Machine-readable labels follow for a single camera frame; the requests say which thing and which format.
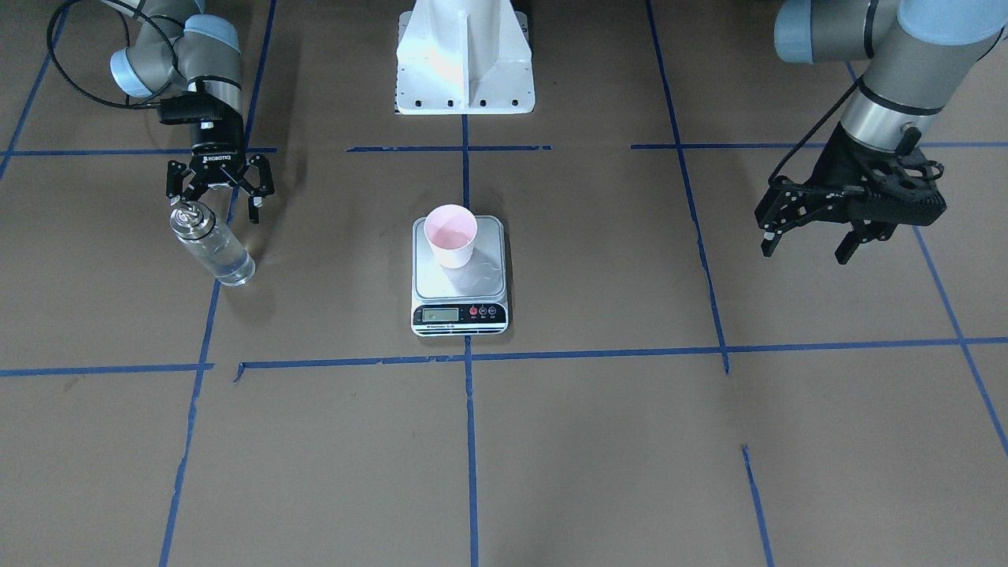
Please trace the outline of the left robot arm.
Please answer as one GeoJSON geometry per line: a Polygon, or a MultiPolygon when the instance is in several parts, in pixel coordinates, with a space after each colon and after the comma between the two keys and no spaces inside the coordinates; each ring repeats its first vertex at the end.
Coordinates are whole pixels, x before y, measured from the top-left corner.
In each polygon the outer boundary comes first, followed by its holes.
{"type": "Polygon", "coordinates": [[[1004,1],[787,1],[774,43],[787,62],[868,62],[835,109],[842,116],[806,182],[774,171],[754,217],[773,254],[811,222],[849,224],[836,248],[847,263],[901,225],[928,226],[947,204],[939,162],[923,135],[977,61],[1006,40],[1004,1]]]}

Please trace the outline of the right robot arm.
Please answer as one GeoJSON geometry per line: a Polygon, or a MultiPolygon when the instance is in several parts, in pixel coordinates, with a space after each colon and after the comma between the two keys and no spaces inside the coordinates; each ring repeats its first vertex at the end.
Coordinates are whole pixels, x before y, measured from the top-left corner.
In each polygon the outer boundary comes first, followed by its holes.
{"type": "Polygon", "coordinates": [[[231,189],[247,197],[249,222],[275,193],[268,158],[249,151],[242,108],[242,51],[236,28],[209,14],[202,1],[112,1],[121,22],[140,29],[109,58],[110,74],[125,100],[115,102],[83,89],[62,67],[73,90],[114,109],[153,110],[164,125],[186,125],[186,162],[167,165],[170,204],[195,203],[207,191],[231,189]]]}

